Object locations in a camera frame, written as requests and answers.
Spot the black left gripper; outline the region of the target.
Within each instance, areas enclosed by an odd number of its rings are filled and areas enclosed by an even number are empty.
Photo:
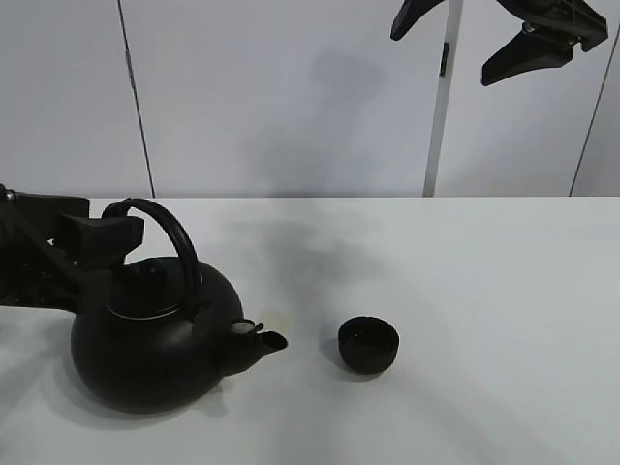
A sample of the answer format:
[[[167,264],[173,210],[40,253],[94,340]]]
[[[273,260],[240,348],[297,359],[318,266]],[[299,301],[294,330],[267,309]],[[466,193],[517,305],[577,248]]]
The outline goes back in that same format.
[[[108,300],[113,274],[141,246],[139,217],[86,218],[90,201],[1,187],[1,304],[76,310]]]

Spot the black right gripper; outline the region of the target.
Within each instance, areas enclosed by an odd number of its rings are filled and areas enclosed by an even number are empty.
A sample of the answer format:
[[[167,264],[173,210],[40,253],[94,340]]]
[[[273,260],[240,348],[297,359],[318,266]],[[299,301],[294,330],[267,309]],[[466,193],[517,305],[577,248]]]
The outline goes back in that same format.
[[[390,38],[402,40],[423,16],[441,3],[443,0],[404,0],[392,21]],[[588,52],[608,38],[606,19],[585,1],[499,0],[498,3],[535,31],[519,32],[482,65],[483,86],[524,73],[561,68],[572,61],[576,42]]]

